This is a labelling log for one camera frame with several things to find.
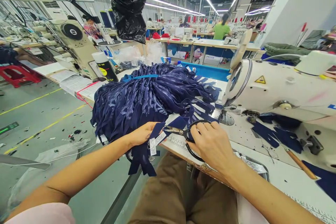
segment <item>red stool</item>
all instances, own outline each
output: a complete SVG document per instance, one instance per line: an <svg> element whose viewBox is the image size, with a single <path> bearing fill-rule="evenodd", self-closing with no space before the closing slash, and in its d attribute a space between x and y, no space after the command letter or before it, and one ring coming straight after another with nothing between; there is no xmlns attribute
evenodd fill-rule
<svg viewBox="0 0 336 224"><path fill-rule="evenodd" d="M41 81L38 73L25 65L0 66L0 76L12 84L15 88L19 88L19 83L21 82L31 81L38 83Z"/></svg>

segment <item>blue elastic band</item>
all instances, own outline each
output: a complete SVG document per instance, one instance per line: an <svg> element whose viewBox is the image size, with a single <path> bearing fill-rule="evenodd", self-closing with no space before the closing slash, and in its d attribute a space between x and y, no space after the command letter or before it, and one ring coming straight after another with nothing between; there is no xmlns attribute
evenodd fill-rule
<svg viewBox="0 0 336 224"><path fill-rule="evenodd" d="M158 77L159 75L142 75L138 77L133 77L133 75L125 75L124 79L122 80L123 82L128 82L132 79L142 79L142 78L155 78Z"/></svg>

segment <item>green shirt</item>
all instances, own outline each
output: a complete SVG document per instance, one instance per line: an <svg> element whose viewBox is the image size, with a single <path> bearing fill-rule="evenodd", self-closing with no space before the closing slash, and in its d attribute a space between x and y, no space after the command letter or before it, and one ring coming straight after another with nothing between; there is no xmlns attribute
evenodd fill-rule
<svg viewBox="0 0 336 224"><path fill-rule="evenodd" d="M230 27L228 25L216 24L213 28L215 35L213 39L222 40L226 34L229 34Z"/></svg>

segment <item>pink sleeve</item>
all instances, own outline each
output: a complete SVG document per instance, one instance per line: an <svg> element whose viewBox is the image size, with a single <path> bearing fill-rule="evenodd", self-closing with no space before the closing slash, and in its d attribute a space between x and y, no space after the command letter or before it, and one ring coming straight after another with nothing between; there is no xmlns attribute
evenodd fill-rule
<svg viewBox="0 0 336 224"><path fill-rule="evenodd" d="M47 203L27 209L6 224L75 224L71 208L64 203Z"/></svg>

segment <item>air conditioner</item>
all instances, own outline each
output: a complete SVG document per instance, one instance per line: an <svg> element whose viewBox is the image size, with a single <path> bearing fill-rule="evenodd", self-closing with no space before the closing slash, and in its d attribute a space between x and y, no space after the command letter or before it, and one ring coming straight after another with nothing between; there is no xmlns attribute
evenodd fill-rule
<svg viewBox="0 0 336 224"><path fill-rule="evenodd" d="M66 13L66 11L64 11L60 5L58 4L58 2L56 1L51 1L51 2L42 2L45 11L48 12L48 14L50 15L51 19L54 20L65 20L68 19L68 15Z"/></svg>

